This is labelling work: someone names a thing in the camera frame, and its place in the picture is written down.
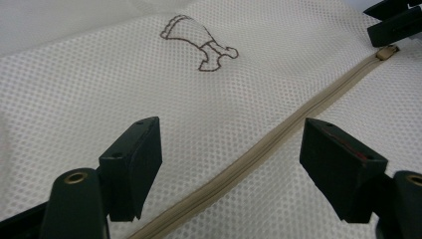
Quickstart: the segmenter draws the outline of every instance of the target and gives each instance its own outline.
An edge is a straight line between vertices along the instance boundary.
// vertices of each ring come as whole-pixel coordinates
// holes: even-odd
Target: zipper teeth
[[[301,128],[306,117],[316,116],[328,108],[346,90],[357,84],[371,70],[382,63],[375,56],[363,60],[328,88],[307,101],[295,113],[276,126],[257,144],[212,180],[153,219],[130,238],[160,238],[182,222],[205,209],[224,195],[249,172],[261,165],[278,146]]]

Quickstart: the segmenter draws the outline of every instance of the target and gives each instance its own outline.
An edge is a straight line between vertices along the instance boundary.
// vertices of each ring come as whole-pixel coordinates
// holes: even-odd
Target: zipper tape
[[[363,60],[325,90],[307,101],[212,180],[161,213],[129,238],[162,238],[207,208],[261,165],[291,135],[301,129],[305,118],[315,117],[322,113],[398,50],[396,46],[388,46]]]

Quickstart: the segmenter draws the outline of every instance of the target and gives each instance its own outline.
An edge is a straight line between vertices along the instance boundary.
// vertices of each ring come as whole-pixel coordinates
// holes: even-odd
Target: black clamp
[[[419,4],[422,0],[384,0],[366,9],[363,13],[382,21],[367,29],[372,46],[384,47],[422,32]]]
[[[307,119],[300,162],[341,220],[379,221],[378,239],[422,238],[422,175],[384,171],[388,160],[332,123]]]
[[[50,200],[0,222],[2,238],[109,238],[111,221],[140,218],[162,163],[159,118],[131,125],[100,157],[100,167],[59,176]]]

